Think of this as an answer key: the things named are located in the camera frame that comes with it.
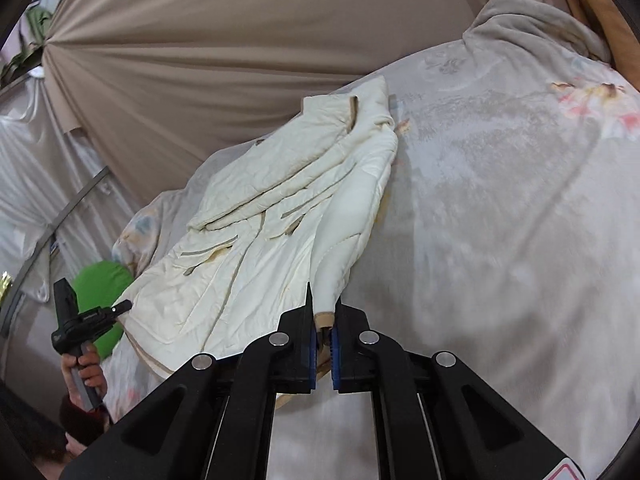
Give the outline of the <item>person's left hand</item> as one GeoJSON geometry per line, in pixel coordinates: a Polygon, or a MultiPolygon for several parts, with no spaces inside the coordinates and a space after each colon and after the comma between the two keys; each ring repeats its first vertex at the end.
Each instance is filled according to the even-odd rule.
{"type": "Polygon", "coordinates": [[[61,370],[70,402],[85,412],[94,409],[89,399],[89,391],[100,400],[106,395],[107,382],[101,367],[101,358],[96,346],[91,342],[82,345],[80,356],[62,354],[61,370]]]}

